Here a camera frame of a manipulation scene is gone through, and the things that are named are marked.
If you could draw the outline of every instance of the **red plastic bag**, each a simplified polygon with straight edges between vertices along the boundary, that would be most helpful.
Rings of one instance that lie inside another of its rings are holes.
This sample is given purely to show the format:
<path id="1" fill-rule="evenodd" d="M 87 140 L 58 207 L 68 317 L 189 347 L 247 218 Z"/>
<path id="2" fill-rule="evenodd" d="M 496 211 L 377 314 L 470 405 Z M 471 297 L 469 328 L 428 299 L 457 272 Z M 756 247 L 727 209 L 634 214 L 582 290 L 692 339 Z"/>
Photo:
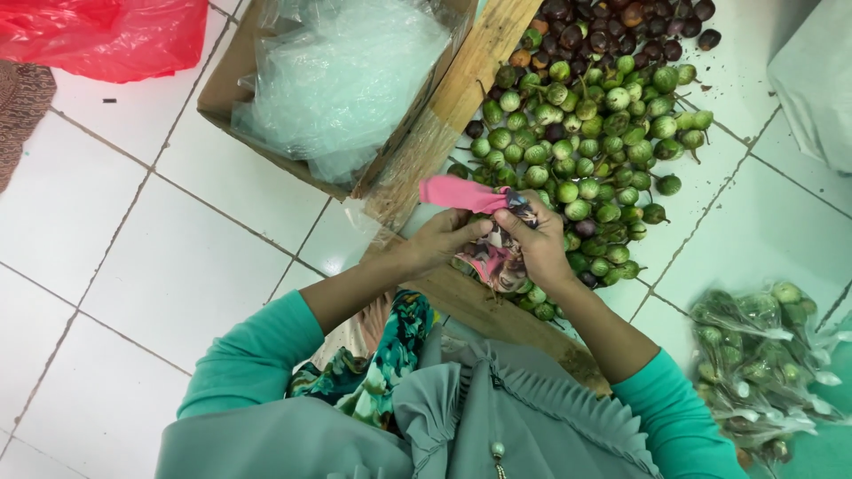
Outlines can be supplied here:
<path id="1" fill-rule="evenodd" d="M 115 84 L 201 58 L 207 0 L 0 0 L 0 59 Z"/>

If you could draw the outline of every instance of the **white tile floor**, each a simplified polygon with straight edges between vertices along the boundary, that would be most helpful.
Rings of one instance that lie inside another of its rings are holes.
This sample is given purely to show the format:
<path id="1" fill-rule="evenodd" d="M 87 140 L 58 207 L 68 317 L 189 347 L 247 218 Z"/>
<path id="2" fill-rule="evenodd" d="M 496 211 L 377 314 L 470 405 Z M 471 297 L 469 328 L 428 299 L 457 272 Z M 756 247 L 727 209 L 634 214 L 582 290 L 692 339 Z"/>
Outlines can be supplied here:
<path id="1" fill-rule="evenodd" d="M 236 25 L 222 11 L 246 2 L 214 0 L 202 62 L 173 78 L 55 72 L 55 112 L 0 195 L 0 479 L 150 478 L 210 340 L 366 248 L 371 235 L 346 215 L 357 204 L 330 201 L 195 112 Z M 662 200 L 672 223 L 631 247 L 644 282 L 600 292 L 684 368 L 682 311 L 709 285 L 783 277 L 823 311 L 837 304 L 832 320 L 852 308 L 852 180 L 797 152 L 764 71 L 814 4 L 717 0 L 722 45 L 689 55 L 713 88 L 688 100 L 734 136 L 714 128 L 702 165 L 659 167 L 684 180 Z M 419 207 L 403 234 L 434 211 Z"/>

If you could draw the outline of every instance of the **woman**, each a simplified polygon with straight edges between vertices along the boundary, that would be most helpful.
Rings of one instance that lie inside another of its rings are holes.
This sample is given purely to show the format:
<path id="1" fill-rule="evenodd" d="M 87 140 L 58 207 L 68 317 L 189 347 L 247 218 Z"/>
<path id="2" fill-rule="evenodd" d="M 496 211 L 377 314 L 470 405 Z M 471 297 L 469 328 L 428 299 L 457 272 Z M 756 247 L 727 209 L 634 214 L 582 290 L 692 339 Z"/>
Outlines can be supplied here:
<path id="1" fill-rule="evenodd" d="M 560 217 L 526 193 L 537 229 L 507 210 L 494 219 L 617 399 L 598 400 L 528 347 L 482 341 L 441 357 L 440 326 L 413 291 L 397 294 L 366 369 L 342 355 L 291 381 L 324 335 L 492 229 L 448 210 L 393 251 L 291 291 L 218 338 L 164 432 L 157 478 L 746 477 L 675 362 L 574 277 Z"/>

